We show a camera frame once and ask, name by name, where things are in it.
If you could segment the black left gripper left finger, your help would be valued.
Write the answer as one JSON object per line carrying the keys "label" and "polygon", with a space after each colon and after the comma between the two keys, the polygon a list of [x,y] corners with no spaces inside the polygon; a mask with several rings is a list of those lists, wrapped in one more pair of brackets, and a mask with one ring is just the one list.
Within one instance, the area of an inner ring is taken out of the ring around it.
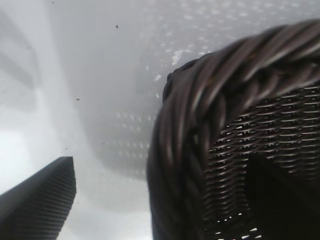
{"label": "black left gripper left finger", "polygon": [[77,193],[73,157],[59,157],[0,195],[2,240],[55,240]]}

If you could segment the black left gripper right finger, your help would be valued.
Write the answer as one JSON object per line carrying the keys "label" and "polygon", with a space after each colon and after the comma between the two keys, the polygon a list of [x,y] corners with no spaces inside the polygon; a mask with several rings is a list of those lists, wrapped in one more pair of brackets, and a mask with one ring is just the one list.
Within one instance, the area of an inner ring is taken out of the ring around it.
{"label": "black left gripper right finger", "polygon": [[246,198],[268,240],[318,240],[320,189],[265,157],[249,157]]}

